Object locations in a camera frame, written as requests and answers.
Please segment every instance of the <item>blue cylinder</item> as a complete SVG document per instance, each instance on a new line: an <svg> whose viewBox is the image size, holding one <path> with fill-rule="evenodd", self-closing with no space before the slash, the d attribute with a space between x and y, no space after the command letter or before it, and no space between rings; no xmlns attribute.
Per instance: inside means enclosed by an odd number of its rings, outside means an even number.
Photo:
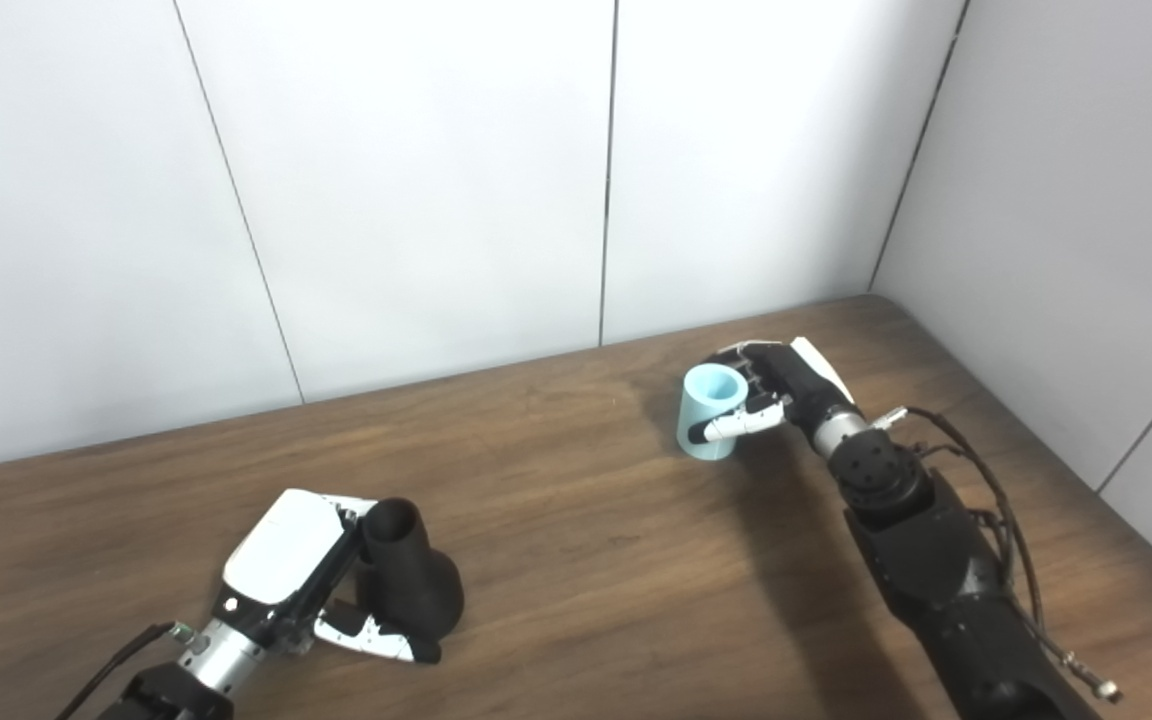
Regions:
<svg viewBox="0 0 1152 720"><path fill-rule="evenodd" d="M726 414L745 402L749 382L727 365L705 364L687 370L682 378L682 406L679 407L679 445L698 460L722 460L736 450L736 438L696 445L687 439L687 430Z"/></svg>

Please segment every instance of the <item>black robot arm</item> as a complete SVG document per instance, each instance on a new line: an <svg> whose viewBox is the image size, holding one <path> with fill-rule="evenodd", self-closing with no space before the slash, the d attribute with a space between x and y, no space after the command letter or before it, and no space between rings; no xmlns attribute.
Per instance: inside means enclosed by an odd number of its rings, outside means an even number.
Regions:
<svg viewBox="0 0 1152 720"><path fill-rule="evenodd" d="M710 361L740 369L759 406L783 406L785 419L827 460L847 505L847 526L888 611L914 630L964 720L1098 720L1043 653L1044 644L1059 647L1041 620L1025 614L1011 591L1020 528L1005 497L1002 518L967 509L940 473L892 441L887 427L905 409L877 423L865 420L846 389L824 377L833 376L832 367L801 339L793 346L740 343ZM941 425L938 416L910 411ZM710 420L690 434L715 439L722 427L723 419ZM950 447L969 455L970 446L961 449L965 438L950 432L956 442ZM969 458L979 460L973 450ZM988 472L983 462L980 468ZM992 473L987 482L1002 492ZM998 551L982 523L993 530ZM1064 651L1059 654L1098 697L1119 700L1114 684Z"/></svg>

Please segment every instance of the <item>cable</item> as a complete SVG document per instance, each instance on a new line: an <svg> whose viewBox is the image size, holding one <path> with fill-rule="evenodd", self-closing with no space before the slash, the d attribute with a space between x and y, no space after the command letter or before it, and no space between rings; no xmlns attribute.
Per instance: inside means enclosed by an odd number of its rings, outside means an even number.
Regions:
<svg viewBox="0 0 1152 720"><path fill-rule="evenodd" d="M1037 638L1038 643L1041 644L1044 650L1047 650L1053 655L1056 657L1058 662L1076 679L1082 680L1083 683L1092 688L1092 694L1101 698L1101 700L1107 700L1112 703L1123 700L1123 691L1120 691L1119 687L1112 682L1112 680L1101 679L1097 675L1091 667L1087 667L1079 661L1074 655L1074 652L1066 651L1061 647L1055 639L1052 639L1051 635L1047 634L1047 624L1043 619L1043 593L1038 589L1038 573L1034 570L1033 556L1029 553L1029 543L1025 541L1025 536L1021 532L1020 522L1016 520L1015 511L1011 510L1011 500L1007 497L1007 493L1002 488L1002 483L998 482L996 475L990 469L990 465L977 450L972 447L972 444L968 441L968 438L963 437L963 433L958 432L958 429L954 427L950 420L946 419L941 414L933 414L930 410L923 410L922 407L905 407L905 410L910 415L918 415L919 418L929 420L935 425L938 430L941 430L946 437L950 438L955 445L938 445L934 447L923 448L918 450L919 457L926 457L934 454L934 452L947 450L960 457L964 457L972 462L975 468L980 473L980 478L986 482L991 491L993 491L993 497L995 497L995 502L998 505L998 510L1002 514L1002 520L1000 521L993 511L988 510L972 510L973 518L983 523L988 529L992 530L993 537L1000 547L1000 553L1002 555L1002 564L1005 564L1005 578L1007 586L1011 586L1011 576L1014 575L1014 561L1011 561L1011 546L1015 547L1016 553L1020 553L1020 564L1025 571L1025 584L1029 585L1029 601L1030 611L1026 612L1023 606L1020 605L1018 598L1016 598L1015 592L1010 592L1009 600L1011 606L1015 607L1016 614L1020 615L1020 620L1029 629L1030 634Z"/></svg>
<svg viewBox="0 0 1152 720"><path fill-rule="evenodd" d="M1007 497L1007 491L1002 488L1002 483L998 482L996 475L990 469L980 454L975 450L972 444L968 441L968 438L963 433L958 432L958 429L954 427L949 420L945 418L941 414L933 414L931 410L924 410L922 407L905 407L905 410L910 415L918 415L919 418L929 420L935 425L938 430L941 430L947 438L954 441L955 450L958 450L961 456L965 457L972 462L975 468L980 473L980 478L986 482L991 491L993 491L993 497L998 505L998 510L1002 514L1002 525L1007 529L1007 533L1011 537L1011 541L1015 543L1016 553L1020 553L1021 564L1024 566L1025 570L1025 583L1029 585L1029 602L1030 612L1034 616L1038 626L1044 626L1043 619L1043 592L1038 588L1038 575L1033 568L1033 559L1029 555L1029 547L1025 543L1025 536L1020 531L1020 522L1016 520L1015 511L1011 510L1011 500ZM1002 566L1002 573L1005 577L1010 582L1011 577L1015 575L1015 555L1016 553L1007 552L1005 555L1005 566Z"/></svg>
<svg viewBox="0 0 1152 720"><path fill-rule="evenodd" d="M161 638L165 634L174 628L175 623L159 623L157 626L149 626L141 634L132 638L132 642L127 643L122 650L119 650L109 658L109 661L105 664L88 683L83 685L83 689L74 696L74 700L69 702L69 705L65 706L65 710L60 711L60 715L56 715L56 720L68 720L69 715L74 714L74 711L78 710L78 706L96 691L97 685L101 684L105 679L108 677L111 673L129 659L129 657L136 655L141 652L147 644Z"/></svg>

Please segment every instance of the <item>black cylindrical object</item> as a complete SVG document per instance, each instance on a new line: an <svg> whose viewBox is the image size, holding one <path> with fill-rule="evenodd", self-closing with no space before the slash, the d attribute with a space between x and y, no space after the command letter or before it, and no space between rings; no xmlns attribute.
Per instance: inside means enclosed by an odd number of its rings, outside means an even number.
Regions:
<svg viewBox="0 0 1152 720"><path fill-rule="evenodd" d="M362 575L365 605L381 624L437 642L452 632L465 609L465 590L452 559L430 548L420 511L391 497L362 521L371 569Z"/></svg>

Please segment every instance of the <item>connector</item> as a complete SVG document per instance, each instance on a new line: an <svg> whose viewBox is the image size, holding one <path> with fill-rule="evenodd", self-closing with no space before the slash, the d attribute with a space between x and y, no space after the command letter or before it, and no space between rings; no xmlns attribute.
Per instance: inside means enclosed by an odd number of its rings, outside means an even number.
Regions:
<svg viewBox="0 0 1152 720"><path fill-rule="evenodd" d="M876 430L888 430L892 425L903 420L905 415L909 415L909 410L905 410L904 406L896 407L895 410L889 410L887 414L882 415L881 418L873 420L873 423L869 423L869 426Z"/></svg>
<svg viewBox="0 0 1152 720"><path fill-rule="evenodd" d="M1060 664L1064 666L1067 670L1070 672L1076 679L1083 680L1087 683L1089 688L1092 688L1092 695L1096 696L1098 700L1106 700L1115 703L1123 700L1123 691L1120 691L1117 683L1114 680L1101 679L1092 672L1091 667L1087 667L1074 657L1074 652L1066 652L1061 657Z"/></svg>

